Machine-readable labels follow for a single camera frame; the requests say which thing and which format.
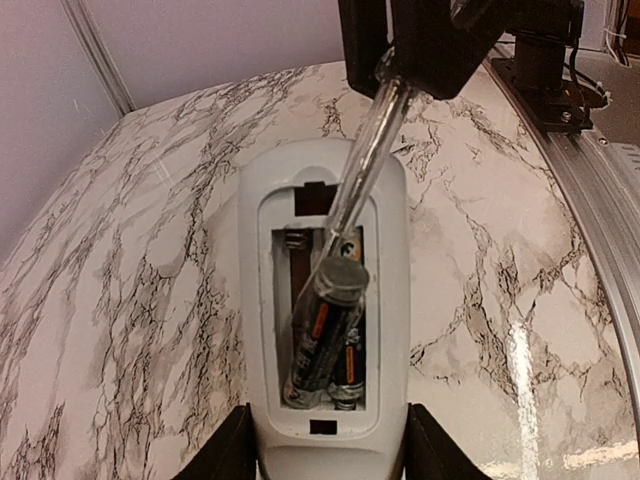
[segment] metal spring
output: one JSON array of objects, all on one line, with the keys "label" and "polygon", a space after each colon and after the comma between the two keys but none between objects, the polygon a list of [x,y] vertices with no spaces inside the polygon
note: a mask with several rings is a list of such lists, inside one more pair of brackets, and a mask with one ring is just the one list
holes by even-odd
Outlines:
[{"label": "metal spring", "polygon": [[287,230],[284,244],[289,250],[306,250],[309,248],[309,234],[305,230]]}]

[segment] cable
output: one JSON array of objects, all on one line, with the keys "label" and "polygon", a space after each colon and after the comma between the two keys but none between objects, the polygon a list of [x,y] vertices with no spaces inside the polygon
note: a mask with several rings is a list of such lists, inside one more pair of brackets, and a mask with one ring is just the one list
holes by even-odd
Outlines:
[{"label": "cable", "polygon": [[[516,41],[515,40],[498,40],[496,43],[500,45],[515,45]],[[579,50],[581,52],[602,53],[602,50],[599,48],[580,47]]]},{"label": "cable", "polygon": [[627,57],[626,52],[622,46],[622,39],[624,35],[622,35],[622,29],[624,28],[624,24],[629,17],[629,9],[631,8],[630,0],[622,0],[622,4],[620,5],[620,9],[618,10],[617,21],[616,21],[616,31],[614,36],[614,50],[617,53],[617,58],[622,65],[625,67],[630,66],[629,58]]},{"label": "cable", "polygon": [[[513,45],[513,44],[515,44],[515,41],[513,41],[513,40],[498,40],[498,41],[496,42],[496,44],[500,44],[500,45]],[[498,53],[500,53],[500,54],[504,54],[504,52],[502,52],[500,49],[498,49],[498,47],[497,47],[497,46],[494,46],[493,48],[494,48],[494,50],[495,50],[496,52],[498,52]],[[586,51],[586,52],[589,52],[589,51],[597,51],[597,50],[590,50],[590,49],[588,49],[588,48],[579,48],[579,47],[578,47],[578,50],[579,50],[579,51],[583,51],[583,52],[584,52],[584,51]],[[586,82],[588,85],[590,85],[590,86],[591,86],[591,87],[592,87],[592,88],[593,88],[593,89],[594,89],[594,90],[595,90],[595,91],[600,95],[600,98],[602,98],[602,101],[604,102],[604,106],[605,106],[605,107],[606,107],[607,105],[609,105],[609,97],[610,97],[610,94],[609,94],[609,92],[607,92],[607,91],[604,89],[604,87],[602,86],[602,82],[596,82],[594,79],[592,79],[592,78],[591,78],[591,77],[589,77],[588,75],[586,75],[586,74],[582,73],[580,70],[578,70],[578,69],[576,68],[575,63],[576,63],[576,58],[574,58],[574,61],[573,61],[573,68],[571,67],[571,65],[570,65],[569,63],[565,63],[565,64],[564,64],[564,67],[565,67],[567,70],[569,70],[569,72],[570,72],[570,73],[571,73],[571,71],[573,70],[573,73],[575,74],[575,77],[576,77],[576,78],[573,78],[573,76],[572,76],[572,77],[571,77],[571,81],[573,81],[573,83],[574,83],[574,84],[576,84],[576,86],[578,86],[578,85],[579,85],[579,82],[577,81],[577,78],[582,79],[584,82]]]},{"label": "cable", "polygon": [[591,116],[591,108],[587,104],[587,101],[584,98],[584,92],[580,86],[580,82],[578,82],[578,73],[576,69],[576,59],[578,58],[578,50],[580,49],[580,40],[576,39],[573,50],[571,50],[571,55],[569,55],[569,75],[571,76],[571,80],[573,81],[578,93],[580,94],[580,98],[582,100],[582,110],[584,111],[584,120],[589,119]]}]

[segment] rectangular slot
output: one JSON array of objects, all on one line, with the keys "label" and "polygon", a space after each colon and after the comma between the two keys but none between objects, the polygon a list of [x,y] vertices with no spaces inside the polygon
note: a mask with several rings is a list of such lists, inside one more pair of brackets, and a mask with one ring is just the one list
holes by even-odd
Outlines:
[{"label": "rectangular slot", "polygon": [[311,435],[337,435],[338,422],[336,420],[309,420]]},{"label": "rectangular slot", "polygon": [[294,214],[296,217],[328,215],[338,190],[337,185],[324,182],[305,183],[293,189]]}]

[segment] marble pattern surface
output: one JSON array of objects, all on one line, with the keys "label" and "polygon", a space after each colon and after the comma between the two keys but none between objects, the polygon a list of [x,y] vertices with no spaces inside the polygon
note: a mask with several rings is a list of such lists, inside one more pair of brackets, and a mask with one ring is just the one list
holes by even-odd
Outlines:
[{"label": "marble pattern surface", "polygon": [[[238,171],[353,138],[342,64],[134,112],[0,273],[0,479],[169,479],[245,399]],[[495,479],[635,479],[612,320],[540,153],[486,72],[419,98],[394,146],[411,206],[409,395]]]}]

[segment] black battery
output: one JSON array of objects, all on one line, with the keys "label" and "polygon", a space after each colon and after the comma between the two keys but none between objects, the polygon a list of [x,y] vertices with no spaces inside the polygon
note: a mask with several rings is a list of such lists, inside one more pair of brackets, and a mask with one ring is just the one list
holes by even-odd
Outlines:
[{"label": "black battery", "polygon": [[338,410],[355,410],[364,394],[366,378],[366,339],[364,316],[347,332],[345,346],[333,368],[327,392]]},{"label": "black battery", "polygon": [[[343,257],[364,264],[362,227],[345,238],[340,253]],[[364,395],[366,379],[366,313],[347,332],[345,345],[333,369],[327,388],[336,409],[355,410],[358,400]]]},{"label": "black battery", "polygon": [[362,314],[362,298],[369,274],[357,261],[328,257],[322,261],[312,288],[296,308],[304,328],[284,391],[294,408],[312,408],[327,388],[347,333]]}]

